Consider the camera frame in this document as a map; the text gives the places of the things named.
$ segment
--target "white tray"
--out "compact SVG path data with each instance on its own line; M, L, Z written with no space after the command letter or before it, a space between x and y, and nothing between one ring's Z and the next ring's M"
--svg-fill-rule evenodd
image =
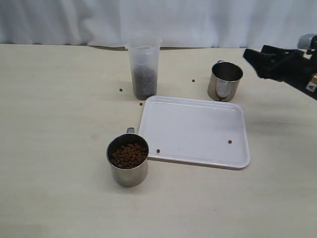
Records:
M150 97L139 135L156 160L236 169L250 162L243 111L233 103Z

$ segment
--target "table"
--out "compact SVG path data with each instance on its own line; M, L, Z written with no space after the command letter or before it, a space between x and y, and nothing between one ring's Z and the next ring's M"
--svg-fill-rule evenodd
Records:
M1 237L316 237L317 102L258 79L242 53L162 50L158 94L209 100L212 64L240 65L232 102L245 113L250 165L149 161L146 180L126 189L105 149L140 123L127 52L0 45Z

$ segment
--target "metal mug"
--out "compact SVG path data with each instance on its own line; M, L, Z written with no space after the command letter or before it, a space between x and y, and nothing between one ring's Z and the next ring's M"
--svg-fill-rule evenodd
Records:
M146 159L137 167L132 169L120 169L111 163L112 154L120 148L121 145L138 143L147 150ZM106 157L111 165L111 172L113 179L121 186L133 187L139 185L144 181L148 174L148 155L149 145L145 139L134 133L134 128L130 127L127 133L118 136L114 139L106 150Z
M239 66L219 60L211 68L208 95L216 101L231 101L237 91L242 75L243 71Z

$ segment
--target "white curtain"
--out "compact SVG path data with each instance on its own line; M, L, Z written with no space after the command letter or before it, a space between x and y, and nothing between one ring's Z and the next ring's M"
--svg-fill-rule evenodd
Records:
M122 47L150 29L163 47L295 48L317 0L0 0L0 43Z

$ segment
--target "clear plastic cup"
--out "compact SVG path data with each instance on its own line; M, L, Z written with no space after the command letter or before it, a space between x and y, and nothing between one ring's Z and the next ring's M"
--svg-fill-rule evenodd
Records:
M142 32L132 36L125 45L129 52L133 93L139 100L157 93L161 42L153 33Z

